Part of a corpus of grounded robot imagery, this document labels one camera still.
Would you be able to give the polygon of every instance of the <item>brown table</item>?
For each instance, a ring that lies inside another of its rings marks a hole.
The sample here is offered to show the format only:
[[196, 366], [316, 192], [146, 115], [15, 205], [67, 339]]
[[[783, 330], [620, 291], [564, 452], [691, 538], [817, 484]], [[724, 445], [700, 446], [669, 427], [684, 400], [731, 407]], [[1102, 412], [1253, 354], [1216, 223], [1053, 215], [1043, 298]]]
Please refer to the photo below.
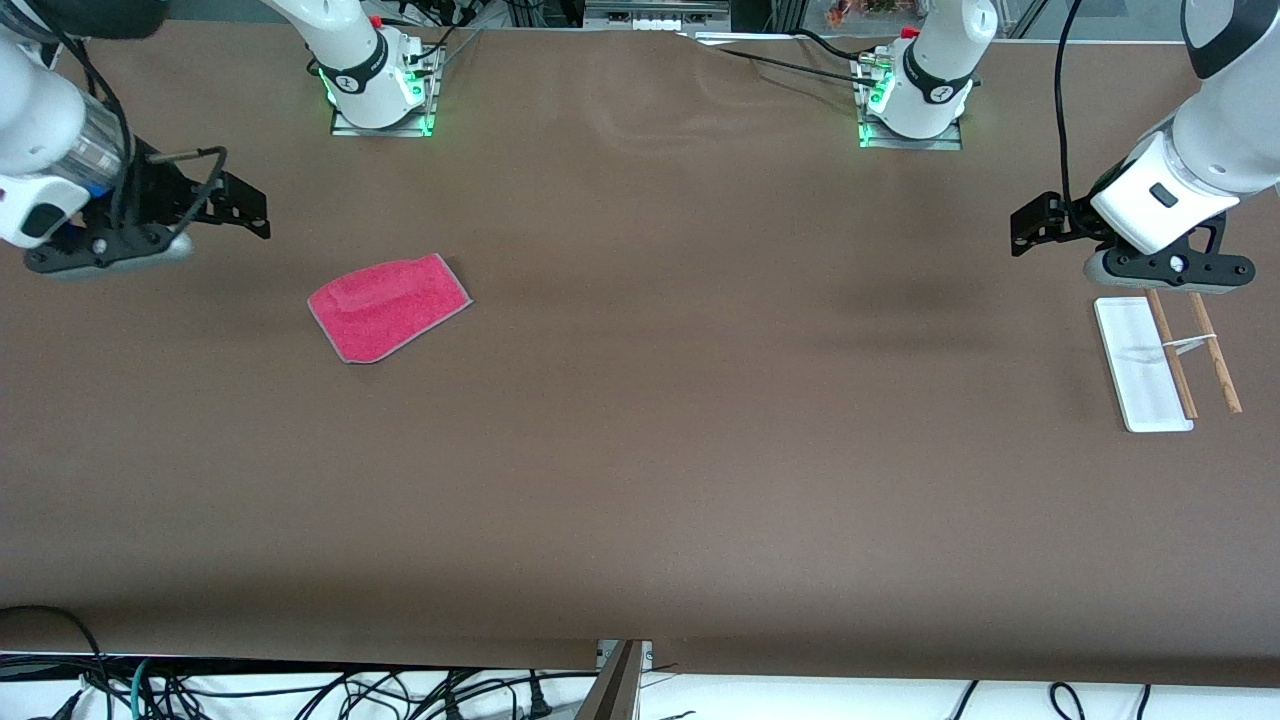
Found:
[[[1210, 301], [1245, 414], [1188, 356], [1199, 427], [1126, 434], [1089, 249], [1009, 258], [1052, 46], [992, 47], [959, 154], [860, 150], [841, 83], [664, 33], [488, 33], [422, 141], [328, 137], [288, 27], [92, 51], [275, 237], [79, 284], [4, 254], [0, 601], [114, 651], [1280, 682], [1280, 204]], [[1078, 186], [1193, 88], [1179, 47], [1073, 47]], [[475, 306], [339, 363], [307, 295], [428, 252]]]

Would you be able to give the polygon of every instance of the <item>wooden stick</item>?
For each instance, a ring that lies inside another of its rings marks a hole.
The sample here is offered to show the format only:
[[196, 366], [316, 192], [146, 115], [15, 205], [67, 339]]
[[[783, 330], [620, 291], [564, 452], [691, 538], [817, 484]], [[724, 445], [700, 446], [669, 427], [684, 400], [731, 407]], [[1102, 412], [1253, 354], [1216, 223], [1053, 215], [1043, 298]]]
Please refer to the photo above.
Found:
[[[1192, 292], [1192, 311], [1196, 313], [1196, 323], [1201, 327], [1201, 334], [1213, 336], [1213, 324], [1208, 322], [1208, 310], [1204, 309], [1204, 299], [1198, 292]], [[1208, 347], [1208, 356], [1213, 359], [1213, 374], [1217, 375], [1217, 384], [1222, 387], [1222, 398], [1226, 400], [1226, 409], [1231, 413], [1244, 413], [1240, 407], [1240, 396], [1235, 395], [1235, 383], [1231, 382], [1231, 373], [1226, 370], [1226, 359], [1222, 357], [1222, 346], [1217, 343], [1217, 337], [1204, 341]]]
[[[1143, 290], [1143, 293], [1147, 295], [1147, 305], [1151, 305], [1151, 316], [1156, 319], [1160, 342], [1172, 342], [1174, 333], [1169, 329], [1169, 318], [1165, 316], [1165, 306], [1160, 304], [1160, 296], [1151, 288]], [[1183, 372], [1183, 361], [1178, 357], [1178, 348], [1165, 345], [1165, 360], [1169, 361], [1169, 372], [1174, 375], [1174, 387], [1178, 388], [1178, 401], [1183, 404], [1183, 415], [1188, 420], [1199, 418], [1196, 414], [1196, 401], [1192, 400], [1192, 386], [1187, 384], [1187, 373]]]

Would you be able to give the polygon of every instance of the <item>teal cable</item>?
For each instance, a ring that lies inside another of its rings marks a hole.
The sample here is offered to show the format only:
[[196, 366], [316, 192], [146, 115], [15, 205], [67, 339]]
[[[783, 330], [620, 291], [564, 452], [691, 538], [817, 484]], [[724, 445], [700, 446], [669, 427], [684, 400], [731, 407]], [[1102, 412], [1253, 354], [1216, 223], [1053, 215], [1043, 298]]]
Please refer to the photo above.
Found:
[[133, 720], [142, 720], [142, 711], [138, 710], [138, 693], [142, 692], [142, 671], [147, 669], [147, 662], [151, 662], [150, 657], [138, 662], [138, 669], [133, 671], [133, 682], [129, 683], [129, 710], [133, 712]]

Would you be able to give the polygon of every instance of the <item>miniature easel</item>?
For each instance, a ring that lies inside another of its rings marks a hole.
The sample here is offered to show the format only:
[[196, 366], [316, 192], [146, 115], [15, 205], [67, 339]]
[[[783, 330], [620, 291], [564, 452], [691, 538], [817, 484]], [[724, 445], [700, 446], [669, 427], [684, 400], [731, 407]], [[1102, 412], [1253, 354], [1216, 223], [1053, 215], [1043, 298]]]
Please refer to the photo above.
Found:
[[1208, 310], [1204, 309], [1204, 299], [1198, 292], [1187, 293], [1192, 301], [1192, 313], [1196, 314], [1196, 324], [1199, 325], [1201, 334], [1183, 340], [1174, 340], [1169, 329], [1169, 319], [1165, 316], [1165, 307], [1160, 302], [1160, 296], [1155, 290], [1144, 290], [1147, 304], [1151, 306], [1151, 315], [1156, 320], [1156, 329], [1160, 332], [1160, 342], [1165, 350], [1165, 360], [1169, 361], [1169, 372], [1174, 375], [1174, 387], [1178, 388], [1178, 401], [1183, 405], [1183, 415], [1188, 420], [1194, 420], [1199, 415], [1196, 413], [1196, 401], [1192, 400], [1192, 388], [1187, 382], [1187, 373], [1183, 372], [1181, 354], [1196, 350], [1199, 346], [1208, 348], [1208, 355], [1213, 361], [1213, 374], [1217, 375], [1217, 384], [1222, 389], [1222, 398], [1226, 400], [1226, 409], [1230, 413], [1243, 413], [1240, 397], [1235, 395], [1235, 384], [1231, 382], [1231, 373], [1226, 369], [1226, 359], [1222, 357], [1222, 347], [1217, 342], [1217, 333], [1210, 323]]

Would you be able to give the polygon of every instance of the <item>pink cloth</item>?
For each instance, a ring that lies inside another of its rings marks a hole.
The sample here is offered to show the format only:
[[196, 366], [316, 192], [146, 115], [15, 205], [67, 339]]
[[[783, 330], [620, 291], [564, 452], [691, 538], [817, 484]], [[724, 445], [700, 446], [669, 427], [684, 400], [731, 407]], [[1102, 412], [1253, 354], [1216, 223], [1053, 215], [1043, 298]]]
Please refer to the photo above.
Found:
[[471, 297], [439, 255], [356, 270], [307, 299], [343, 363], [376, 363], [467, 305]]

